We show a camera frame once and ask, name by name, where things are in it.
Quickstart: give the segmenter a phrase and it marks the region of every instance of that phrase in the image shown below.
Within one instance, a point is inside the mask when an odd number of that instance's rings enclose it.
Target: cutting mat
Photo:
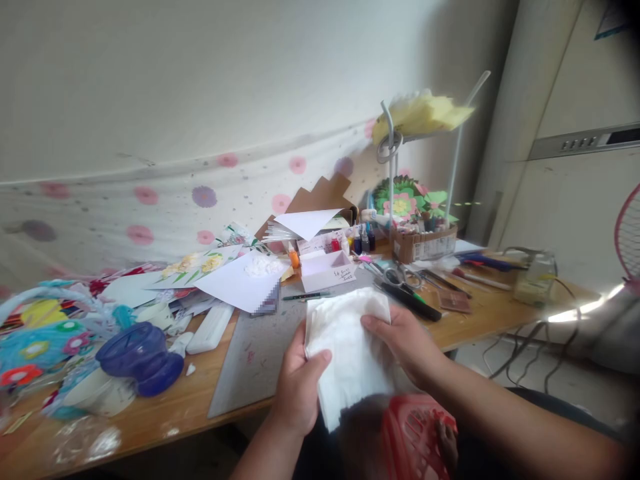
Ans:
[[[364,268],[355,271],[356,279],[328,289],[340,295],[373,284],[373,274]],[[245,407],[275,394],[282,356],[293,332],[307,314],[307,304],[282,297],[304,293],[302,282],[282,287],[275,315],[238,317],[222,372],[209,407],[208,418]]]

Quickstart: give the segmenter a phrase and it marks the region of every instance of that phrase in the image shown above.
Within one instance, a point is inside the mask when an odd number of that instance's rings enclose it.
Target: pink fan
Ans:
[[[640,184],[631,192],[615,223],[615,250],[628,278],[625,282],[640,295]]]

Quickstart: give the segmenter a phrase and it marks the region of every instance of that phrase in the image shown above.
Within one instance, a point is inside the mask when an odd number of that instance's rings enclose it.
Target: wooden table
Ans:
[[[388,247],[382,247],[379,251],[388,253]],[[483,269],[482,275],[492,276],[507,283],[513,282],[512,274]],[[453,283],[472,293],[473,314],[449,312],[437,323],[427,322],[436,344],[444,351],[534,322],[541,316],[539,310],[513,300],[510,292],[491,289],[488,293],[458,281]],[[598,298],[596,294],[576,286],[573,286],[573,290],[581,304]],[[421,290],[420,294],[431,306],[438,305],[434,287],[428,285]],[[554,289],[553,296],[558,304],[558,312],[571,308],[568,296],[561,289]],[[43,419],[38,415],[42,401],[51,390],[44,390],[20,402],[13,412],[14,419],[30,411],[33,414],[15,433],[0,437],[0,445],[2,441],[7,440],[11,445],[17,445],[5,456],[2,453],[3,448],[0,448],[2,478],[30,480],[68,475],[232,422],[270,405],[271,399],[265,399],[212,419],[207,418],[209,404],[233,336],[238,314],[236,311],[232,316],[215,350],[187,356],[185,370],[190,363],[196,366],[192,375],[180,376],[171,388],[157,397],[136,398],[122,413],[103,421],[104,436],[110,443],[103,442],[102,446],[108,445],[109,448],[104,448],[102,451],[92,453],[88,445],[74,461],[63,465],[54,463],[53,454],[57,446],[54,437],[63,424],[52,419]],[[204,315],[199,315],[194,318],[188,330],[196,330],[203,317]]]

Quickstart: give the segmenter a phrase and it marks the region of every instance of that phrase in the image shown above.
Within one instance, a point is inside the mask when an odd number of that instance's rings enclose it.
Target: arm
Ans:
[[[306,360],[303,321],[282,360],[273,407],[231,480],[291,478],[302,440],[318,418],[318,380],[330,361],[329,350]]]
[[[523,476],[610,479],[622,474],[622,446],[518,397],[442,354],[408,311],[391,306],[391,325],[363,326],[382,339],[411,381],[484,439]]]

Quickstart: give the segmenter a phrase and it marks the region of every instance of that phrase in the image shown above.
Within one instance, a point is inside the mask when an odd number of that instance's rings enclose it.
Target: tissue paper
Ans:
[[[329,349],[333,357],[318,382],[320,408],[332,432],[340,412],[374,393],[392,395],[393,356],[387,346],[360,324],[374,315],[391,324],[386,295],[372,287],[307,302],[307,357]]]

